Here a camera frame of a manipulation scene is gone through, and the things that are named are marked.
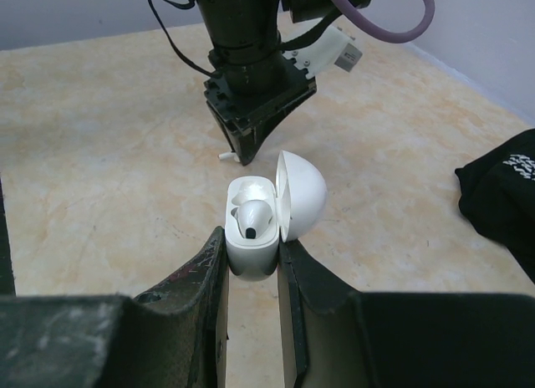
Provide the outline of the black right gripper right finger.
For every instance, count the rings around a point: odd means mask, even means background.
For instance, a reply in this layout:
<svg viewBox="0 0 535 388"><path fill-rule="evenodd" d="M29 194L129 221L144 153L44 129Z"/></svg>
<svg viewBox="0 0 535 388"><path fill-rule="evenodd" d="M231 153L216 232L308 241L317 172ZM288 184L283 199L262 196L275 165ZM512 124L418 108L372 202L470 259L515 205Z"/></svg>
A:
<svg viewBox="0 0 535 388"><path fill-rule="evenodd" d="M278 252L285 386L533 386L532 297L362 292L299 241Z"/></svg>

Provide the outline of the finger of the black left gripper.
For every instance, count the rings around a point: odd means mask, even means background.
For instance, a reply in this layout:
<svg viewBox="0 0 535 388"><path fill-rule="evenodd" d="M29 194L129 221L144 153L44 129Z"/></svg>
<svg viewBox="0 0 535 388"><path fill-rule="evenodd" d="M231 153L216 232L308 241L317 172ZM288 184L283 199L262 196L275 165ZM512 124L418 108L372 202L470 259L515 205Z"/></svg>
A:
<svg viewBox="0 0 535 388"><path fill-rule="evenodd" d="M223 135L225 136L226 140L227 140L227 144L229 145L229 148L230 148L230 152L232 153L235 153L235 147L234 147L234 144L233 144L233 141L232 141L232 135L230 134L225 122L224 122L224 119L223 117L221 116L221 114L219 113L219 111L216 109L216 107L210 102L210 101L207 101L206 102L206 105L208 107L208 109L210 110L212 116L214 117L215 121L217 122L219 128L221 129Z"/></svg>
<svg viewBox="0 0 535 388"><path fill-rule="evenodd" d="M268 136L316 91L297 89L284 94L256 96L240 102L232 121L236 126L232 132L232 148L240 163L243 166L250 164Z"/></svg>

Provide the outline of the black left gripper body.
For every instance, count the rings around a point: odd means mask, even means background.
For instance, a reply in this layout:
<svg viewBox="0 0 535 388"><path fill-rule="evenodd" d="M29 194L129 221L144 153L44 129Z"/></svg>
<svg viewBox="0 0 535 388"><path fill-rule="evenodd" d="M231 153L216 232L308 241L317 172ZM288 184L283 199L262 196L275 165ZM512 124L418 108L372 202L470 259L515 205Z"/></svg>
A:
<svg viewBox="0 0 535 388"><path fill-rule="evenodd" d="M220 73L205 82L205 96L206 102L219 111L230 133L236 130L232 121L240 102L265 94L317 89L315 78L306 79L304 71L297 70L280 51L253 64L224 65Z"/></svg>

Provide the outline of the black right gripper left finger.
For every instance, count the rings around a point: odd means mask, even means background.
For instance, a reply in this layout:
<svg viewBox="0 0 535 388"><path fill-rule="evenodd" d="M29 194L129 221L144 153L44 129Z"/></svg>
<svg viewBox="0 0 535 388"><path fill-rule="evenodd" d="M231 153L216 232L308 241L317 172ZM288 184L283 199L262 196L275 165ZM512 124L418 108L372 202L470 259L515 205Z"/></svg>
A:
<svg viewBox="0 0 535 388"><path fill-rule="evenodd" d="M224 231L160 283L129 297L2 296L4 387L223 387Z"/></svg>

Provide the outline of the white earbud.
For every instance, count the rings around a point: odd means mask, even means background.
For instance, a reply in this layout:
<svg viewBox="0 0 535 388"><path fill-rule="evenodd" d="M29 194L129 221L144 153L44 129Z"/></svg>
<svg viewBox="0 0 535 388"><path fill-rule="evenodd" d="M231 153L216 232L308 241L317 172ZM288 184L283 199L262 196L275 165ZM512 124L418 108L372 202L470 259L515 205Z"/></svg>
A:
<svg viewBox="0 0 535 388"><path fill-rule="evenodd" d="M235 152L225 152L218 156L218 159L220 161L226 161L226 160L233 160L235 162L239 162L240 159L238 155Z"/></svg>
<svg viewBox="0 0 535 388"><path fill-rule="evenodd" d="M260 238L269 228L273 218L273 210L263 200L248 200L232 209L242 237L252 240Z"/></svg>

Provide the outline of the white earbud charging case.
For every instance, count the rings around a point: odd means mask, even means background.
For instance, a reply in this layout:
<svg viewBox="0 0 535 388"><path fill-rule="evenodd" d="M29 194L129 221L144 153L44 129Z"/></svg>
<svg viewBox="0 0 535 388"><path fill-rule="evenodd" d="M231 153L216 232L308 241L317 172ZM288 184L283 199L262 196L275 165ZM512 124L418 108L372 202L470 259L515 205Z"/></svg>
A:
<svg viewBox="0 0 535 388"><path fill-rule="evenodd" d="M323 216L327 202L326 181L318 168L290 151L280 151L275 180L241 176L227 188L225 239L232 273L241 280L262 281L273 274L278 246L309 233ZM268 230L257 239L239 232L232 209L248 200L263 200L273 210Z"/></svg>

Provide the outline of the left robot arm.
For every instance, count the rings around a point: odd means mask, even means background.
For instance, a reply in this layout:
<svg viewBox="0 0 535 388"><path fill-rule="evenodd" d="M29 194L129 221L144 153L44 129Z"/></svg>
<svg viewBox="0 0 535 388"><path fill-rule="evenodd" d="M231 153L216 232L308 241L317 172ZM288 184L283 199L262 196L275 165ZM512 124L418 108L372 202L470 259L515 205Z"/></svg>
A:
<svg viewBox="0 0 535 388"><path fill-rule="evenodd" d="M330 0L192 0L212 43L206 103L246 166L273 130L317 91L288 54L316 42L341 12Z"/></svg>

